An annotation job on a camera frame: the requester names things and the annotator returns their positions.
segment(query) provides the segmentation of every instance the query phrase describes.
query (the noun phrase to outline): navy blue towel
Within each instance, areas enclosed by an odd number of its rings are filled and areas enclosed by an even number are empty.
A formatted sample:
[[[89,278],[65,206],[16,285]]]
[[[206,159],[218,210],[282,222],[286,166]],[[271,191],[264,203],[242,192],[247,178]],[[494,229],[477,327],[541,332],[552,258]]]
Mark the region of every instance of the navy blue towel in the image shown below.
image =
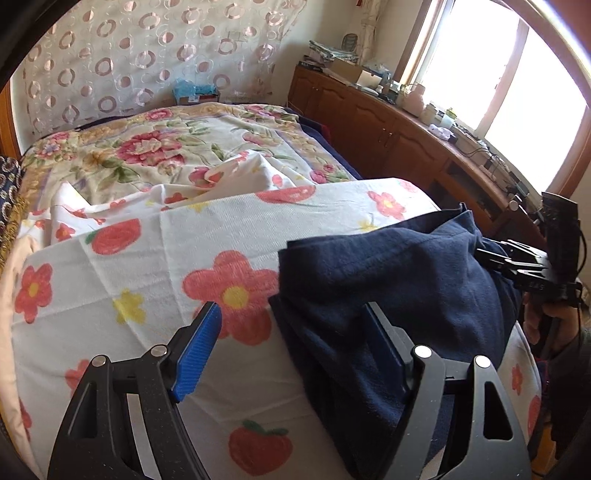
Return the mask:
[[[441,357],[499,367],[521,296],[482,268],[482,237],[462,206],[370,233],[289,242],[269,302],[306,395],[355,478],[374,479],[403,410],[368,349],[360,313],[376,301],[415,344]],[[445,444],[453,403],[441,408],[430,456]]]

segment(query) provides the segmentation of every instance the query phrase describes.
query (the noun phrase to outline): cabinet door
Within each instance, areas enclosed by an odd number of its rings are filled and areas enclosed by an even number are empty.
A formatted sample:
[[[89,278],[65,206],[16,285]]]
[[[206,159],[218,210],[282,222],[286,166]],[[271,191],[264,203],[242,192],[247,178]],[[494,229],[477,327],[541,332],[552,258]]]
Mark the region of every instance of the cabinet door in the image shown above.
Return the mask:
[[[408,180],[420,189],[427,190],[447,155],[438,148],[436,139],[418,127],[414,129],[416,131],[401,129],[395,134],[382,176]]]
[[[330,129],[332,144],[339,150],[344,144],[343,137],[348,134],[348,122],[344,117],[350,101],[348,88],[334,80],[321,82],[315,88],[306,116]]]
[[[363,178],[380,178],[394,131],[395,114],[378,100],[365,98],[362,93],[355,96],[358,97],[355,103],[342,117],[347,128],[340,153]]]
[[[312,73],[308,70],[296,68],[291,82],[288,96],[289,104],[300,115],[304,115],[310,103],[310,97],[314,92],[314,88],[316,88],[316,78]]]

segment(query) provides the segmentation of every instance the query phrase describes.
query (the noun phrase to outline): jar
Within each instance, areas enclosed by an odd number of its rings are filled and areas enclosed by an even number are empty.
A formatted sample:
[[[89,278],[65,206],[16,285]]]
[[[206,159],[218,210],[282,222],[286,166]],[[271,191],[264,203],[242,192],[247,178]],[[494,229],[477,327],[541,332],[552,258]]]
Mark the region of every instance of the jar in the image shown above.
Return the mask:
[[[425,110],[425,101],[423,100],[423,94],[425,93],[425,87],[420,83],[413,85],[412,91],[406,97],[404,101],[404,108],[408,113],[416,117],[420,116]]]
[[[457,118],[457,115],[453,112],[451,108],[447,109],[445,115],[443,115],[443,119],[441,119],[441,128],[447,128],[448,130],[452,129],[452,126]]]
[[[435,123],[435,117],[437,116],[437,107],[432,103],[429,103],[418,118],[422,123],[429,126]]]

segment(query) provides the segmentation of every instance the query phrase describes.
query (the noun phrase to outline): window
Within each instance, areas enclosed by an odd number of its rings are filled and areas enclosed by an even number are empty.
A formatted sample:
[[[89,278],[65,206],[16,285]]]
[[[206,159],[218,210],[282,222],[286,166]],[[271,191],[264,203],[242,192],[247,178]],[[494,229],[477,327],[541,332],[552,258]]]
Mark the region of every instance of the window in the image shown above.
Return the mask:
[[[443,14],[415,82],[425,99],[513,164],[538,191],[558,172],[586,102],[558,58],[495,0],[440,1]]]

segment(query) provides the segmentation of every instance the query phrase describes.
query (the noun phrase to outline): patterned pillow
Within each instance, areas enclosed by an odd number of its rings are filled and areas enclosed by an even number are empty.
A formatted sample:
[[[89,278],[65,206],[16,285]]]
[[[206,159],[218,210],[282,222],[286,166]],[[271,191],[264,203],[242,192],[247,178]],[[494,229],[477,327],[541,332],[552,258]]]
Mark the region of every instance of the patterned pillow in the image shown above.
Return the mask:
[[[0,236],[4,234],[10,220],[23,174],[24,171],[18,160],[0,157]]]

